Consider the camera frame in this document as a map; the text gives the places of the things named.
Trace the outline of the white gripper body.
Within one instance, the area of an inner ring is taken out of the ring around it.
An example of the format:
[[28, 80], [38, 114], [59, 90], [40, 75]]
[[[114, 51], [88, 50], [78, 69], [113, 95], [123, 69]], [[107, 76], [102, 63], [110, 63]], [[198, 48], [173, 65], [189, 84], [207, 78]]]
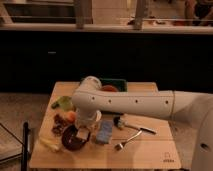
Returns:
[[75, 127], [77, 128], [77, 138], [87, 139], [89, 133], [95, 129], [100, 121], [102, 113], [96, 111], [78, 110], [76, 114]]

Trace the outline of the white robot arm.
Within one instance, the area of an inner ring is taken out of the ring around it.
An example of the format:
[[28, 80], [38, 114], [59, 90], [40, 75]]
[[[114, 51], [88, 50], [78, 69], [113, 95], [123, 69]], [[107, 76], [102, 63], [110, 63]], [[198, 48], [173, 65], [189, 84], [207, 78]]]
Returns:
[[107, 92], [94, 76], [84, 78], [71, 100], [80, 125], [92, 125], [96, 112], [109, 111], [171, 120], [197, 130], [191, 171], [213, 171], [213, 94], [184, 91]]

